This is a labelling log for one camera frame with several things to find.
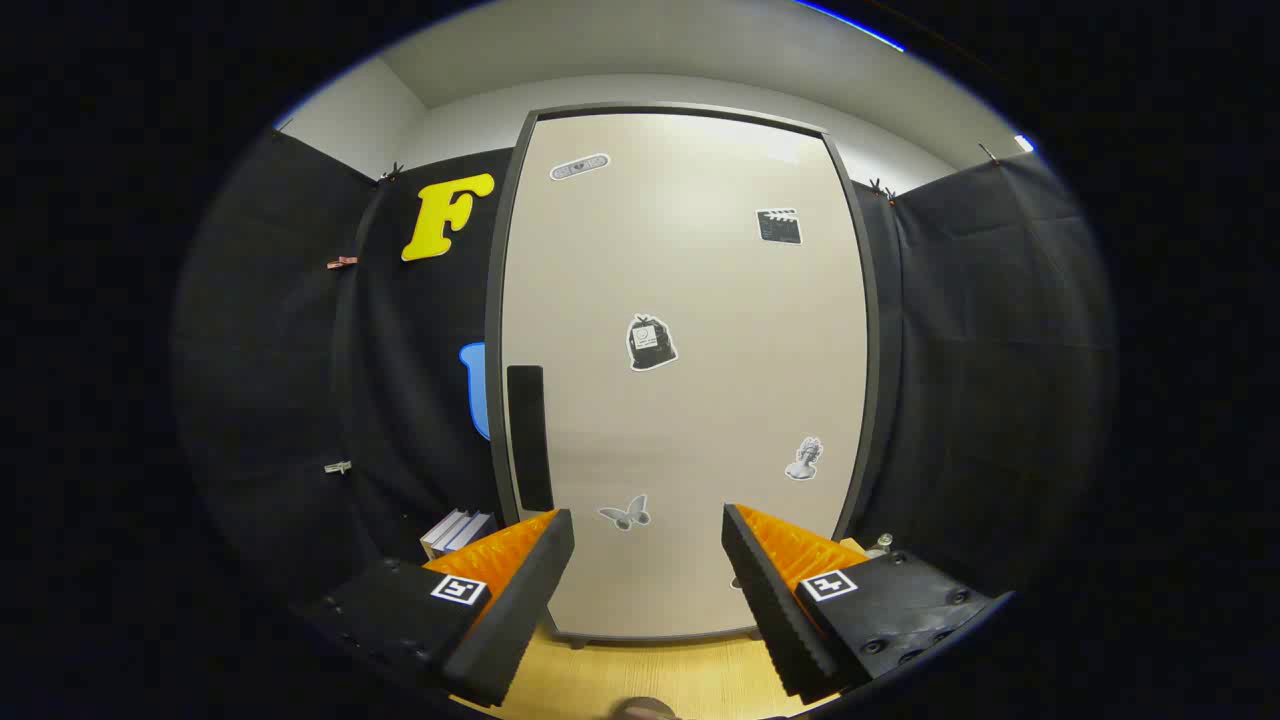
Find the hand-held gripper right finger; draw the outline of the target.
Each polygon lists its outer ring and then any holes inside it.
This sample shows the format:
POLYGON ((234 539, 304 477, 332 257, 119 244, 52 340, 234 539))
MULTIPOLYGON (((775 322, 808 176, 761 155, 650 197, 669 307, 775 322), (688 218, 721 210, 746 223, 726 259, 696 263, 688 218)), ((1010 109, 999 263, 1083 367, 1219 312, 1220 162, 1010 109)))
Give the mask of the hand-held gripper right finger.
POLYGON ((783 689, 808 703, 905 682, 1012 598, 911 551, 870 556, 741 503, 723 507, 722 547, 783 689))

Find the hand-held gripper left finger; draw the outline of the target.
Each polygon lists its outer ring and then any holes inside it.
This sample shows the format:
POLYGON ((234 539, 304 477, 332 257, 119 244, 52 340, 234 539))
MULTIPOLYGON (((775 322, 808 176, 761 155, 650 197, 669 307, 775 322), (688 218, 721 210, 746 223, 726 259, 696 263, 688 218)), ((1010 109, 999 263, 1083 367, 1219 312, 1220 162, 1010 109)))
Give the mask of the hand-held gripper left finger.
POLYGON ((504 702, 575 548, 556 509, 417 565, 384 559, 300 609, 330 646, 398 685, 504 702))

